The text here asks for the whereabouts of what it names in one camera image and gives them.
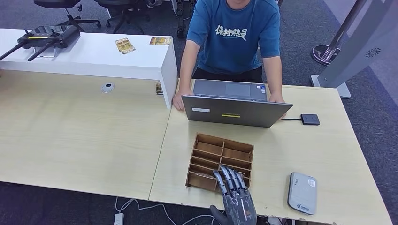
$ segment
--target wooden organizer box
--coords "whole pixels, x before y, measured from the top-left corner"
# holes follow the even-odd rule
[[[241,172],[246,185],[250,186],[253,148],[251,144],[196,134],[185,185],[219,191],[213,170],[221,171],[220,165],[226,165]]]

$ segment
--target desk surface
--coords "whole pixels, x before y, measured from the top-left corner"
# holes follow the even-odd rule
[[[1,71],[0,112],[1,181],[148,199],[170,114],[154,81]]]
[[[0,43],[0,55],[17,44],[17,39],[25,34],[19,29],[0,29],[7,38]],[[122,54],[116,47],[116,40],[128,38],[136,50]],[[36,58],[30,63],[87,63],[93,65],[115,65],[128,67],[161,68],[169,45],[149,45],[152,37],[148,35],[80,33],[79,39],[66,49],[59,49],[55,58]],[[22,61],[32,55],[33,48],[16,50],[4,61]]]
[[[293,103],[287,118],[315,113],[321,125],[279,121],[258,128],[196,122],[173,108],[149,200],[223,209],[220,194],[185,186],[198,132],[254,145],[250,192],[260,215],[339,225],[391,224],[337,91],[284,86],[283,96]],[[318,180],[318,206],[312,216],[287,205],[293,171]]]

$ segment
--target white label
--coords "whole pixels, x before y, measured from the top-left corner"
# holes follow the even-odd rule
[[[194,112],[203,112],[203,113],[208,113],[210,112],[210,109],[201,109],[201,108],[192,108],[192,111]]]
[[[315,187],[315,181],[313,179],[308,179],[308,184],[313,188]]]

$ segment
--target person's arm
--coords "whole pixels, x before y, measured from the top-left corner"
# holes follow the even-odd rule
[[[281,57],[263,58],[264,70],[271,96],[270,102],[285,102],[282,97],[282,62]]]
[[[269,101],[284,102],[282,97],[282,63],[279,52],[280,15],[277,7],[267,20],[267,24],[260,33],[259,45],[268,88],[271,92]]]
[[[173,105],[178,110],[184,110],[182,95],[193,95],[191,90],[191,78],[193,68],[195,67],[196,58],[198,56],[200,47],[205,42],[206,36],[210,30],[210,7],[207,5],[207,0],[198,0],[195,4],[195,10],[189,30],[187,34],[187,41],[181,60],[180,68],[180,86],[178,92],[173,97]]]

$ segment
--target black pants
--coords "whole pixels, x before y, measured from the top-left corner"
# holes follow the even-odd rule
[[[213,74],[201,68],[197,68],[192,76],[193,79],[206,79],[218,81],[235,81],[247,83],[263,83],[262,81],[262,66],[257,69],[252,69],[241,74]]]

